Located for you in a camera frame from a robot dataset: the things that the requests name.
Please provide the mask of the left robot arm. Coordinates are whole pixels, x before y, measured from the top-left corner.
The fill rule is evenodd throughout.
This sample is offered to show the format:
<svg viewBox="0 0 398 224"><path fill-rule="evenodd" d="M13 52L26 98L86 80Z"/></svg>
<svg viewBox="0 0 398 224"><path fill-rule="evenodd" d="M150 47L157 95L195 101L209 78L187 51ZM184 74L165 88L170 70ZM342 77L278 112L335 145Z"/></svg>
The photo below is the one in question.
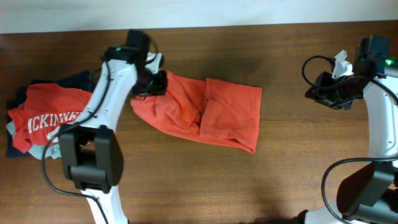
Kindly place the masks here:
<svg viewBox="0 0 398 224"><path fill-rule="evenodd" d="M116 128L125 101L164 95L167 75L161 70L164 56L150 52L155 43L145 32L129 30L125 44L109 47L103 54L99 81L93 94L72 124L58 134L66 179L88 200L96 223L128 223L118 184L124 159Z"/></svg>

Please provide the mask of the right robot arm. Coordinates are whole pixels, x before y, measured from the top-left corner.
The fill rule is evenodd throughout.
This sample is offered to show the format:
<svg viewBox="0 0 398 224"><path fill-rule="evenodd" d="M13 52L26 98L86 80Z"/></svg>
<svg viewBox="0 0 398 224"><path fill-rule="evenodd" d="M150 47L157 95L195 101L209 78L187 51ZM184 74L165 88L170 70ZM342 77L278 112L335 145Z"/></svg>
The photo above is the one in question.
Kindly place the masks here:
<svg viewBox="0 0 398 224"><path fill-rule="evenodd" d="M343 159L327 168L321 183L325 206L303 211L297 223L397 223L397 59L389 56L390 40L371 35L361 40L354 63L346 51L326 57L332 72L323 72L305 97L334 110L364 100L369 120L367 157ZM326 179L337 166L364 162L345 178L332 203L326 198Z"/></svg>

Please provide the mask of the red soccer t-shirt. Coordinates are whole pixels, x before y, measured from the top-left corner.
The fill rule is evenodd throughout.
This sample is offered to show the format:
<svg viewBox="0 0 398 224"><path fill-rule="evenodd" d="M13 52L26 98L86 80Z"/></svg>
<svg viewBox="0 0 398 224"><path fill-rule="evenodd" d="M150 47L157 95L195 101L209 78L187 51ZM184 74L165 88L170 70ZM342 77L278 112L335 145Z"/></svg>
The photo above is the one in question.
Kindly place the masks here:
<svg viewBox="0 0 398 224"><path fill-rule="evenodd" d="M164 95L131 100L138 117L171 136L256 151L262 88L172 72L167 81Z"/></svg>

